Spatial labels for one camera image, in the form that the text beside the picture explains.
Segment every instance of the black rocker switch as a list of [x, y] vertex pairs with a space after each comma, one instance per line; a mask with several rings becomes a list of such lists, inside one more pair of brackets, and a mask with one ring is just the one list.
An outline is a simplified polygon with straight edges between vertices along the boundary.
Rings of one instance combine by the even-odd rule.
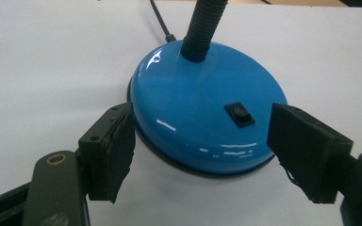
[[251, 113], [246, 110], [241, 102], [226, 105], [225, 109], [239, 128], [255, 123]]

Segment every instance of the power cord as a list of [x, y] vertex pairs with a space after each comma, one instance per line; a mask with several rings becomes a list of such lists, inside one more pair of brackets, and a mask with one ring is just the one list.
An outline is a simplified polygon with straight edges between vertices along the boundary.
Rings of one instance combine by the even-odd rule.
[[160, 23], [161, 28], [164, 31], [164, 34], [166, 35], [166, 42], [174, 41], [176, 40], [174, 34], [170, 34], [169, 29], [167, 29], [167, 26], [164, 24], [163, 18], [161, 18], [160, 12], [157, 9], [155, 0], [150, 0], [152, 8], [154, 9], [155, 15], [157, 16], [157, 20]]

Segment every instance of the round blue base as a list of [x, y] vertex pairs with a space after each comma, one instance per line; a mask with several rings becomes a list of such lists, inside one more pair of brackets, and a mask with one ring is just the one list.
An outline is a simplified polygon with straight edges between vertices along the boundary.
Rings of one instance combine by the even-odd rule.
[[[269, 160], [272, 103], [286, 104], [281, 88], [253, 59], [212, 42], [206, 60], [180, 56], [182, 41], [146, 56], [130, 83], [136, 123], [159, 152], [198, 172], [230, 175]], [[241, 102], [255, 123], [239, 128], [225, 110]]]

